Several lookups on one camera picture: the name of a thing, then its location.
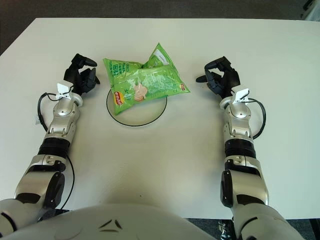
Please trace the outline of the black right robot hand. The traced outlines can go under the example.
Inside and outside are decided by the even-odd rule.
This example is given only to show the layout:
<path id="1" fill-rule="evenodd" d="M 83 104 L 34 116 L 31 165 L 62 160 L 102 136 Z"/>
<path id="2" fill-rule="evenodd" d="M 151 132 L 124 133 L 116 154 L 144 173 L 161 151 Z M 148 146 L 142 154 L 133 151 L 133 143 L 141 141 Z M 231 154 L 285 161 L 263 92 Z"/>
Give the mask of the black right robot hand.
<path id="1" fill-rule="evenodd" d="M 232 88 L 239 86 L 238 72 L 232 68 L 229 60 L 223 56 L 204 66 L 204 75 L 197 77 L 197 83 L 206 83 L 208 88 L 222 99 L 232 95 Z"/>

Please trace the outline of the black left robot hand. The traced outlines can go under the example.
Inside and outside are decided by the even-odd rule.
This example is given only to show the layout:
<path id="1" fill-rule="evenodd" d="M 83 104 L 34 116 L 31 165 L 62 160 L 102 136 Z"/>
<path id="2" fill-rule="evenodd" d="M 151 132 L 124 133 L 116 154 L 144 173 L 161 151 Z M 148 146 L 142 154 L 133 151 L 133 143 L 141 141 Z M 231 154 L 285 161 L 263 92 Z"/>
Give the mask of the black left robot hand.
<path id="1" fill-rule="evenodd" d="M 63 79 L 73 84 L 73 93 L 81 96 L 100 84 L 96 76 L 97 66 L 94 60 L 77 53 L 71 60 L 69 68 L 65 70 Z"/>

